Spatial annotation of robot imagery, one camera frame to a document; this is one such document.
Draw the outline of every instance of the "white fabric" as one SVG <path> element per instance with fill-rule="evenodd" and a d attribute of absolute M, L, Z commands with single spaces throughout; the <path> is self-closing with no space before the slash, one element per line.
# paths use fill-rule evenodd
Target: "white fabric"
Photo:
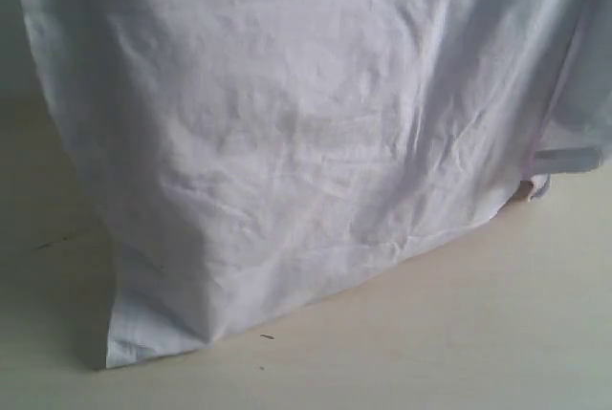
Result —
<path fill-rule="evenodd" d="M 117 242 L 108 365 L 178 354 L 486 223 L 584 0 L 23 0 Z"/>

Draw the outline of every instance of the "white cloth bag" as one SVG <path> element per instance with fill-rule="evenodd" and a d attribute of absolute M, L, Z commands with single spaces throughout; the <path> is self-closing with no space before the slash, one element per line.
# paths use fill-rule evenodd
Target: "white cloth bag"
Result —
<path fill-rule="evenodd" d="M 357 285 L 558 170 L 566 152 L 535 151 L 556 91 L 590 74 L 567 60 L 585 1 L 23 0 L 117 244 L 107 365 Z"/>

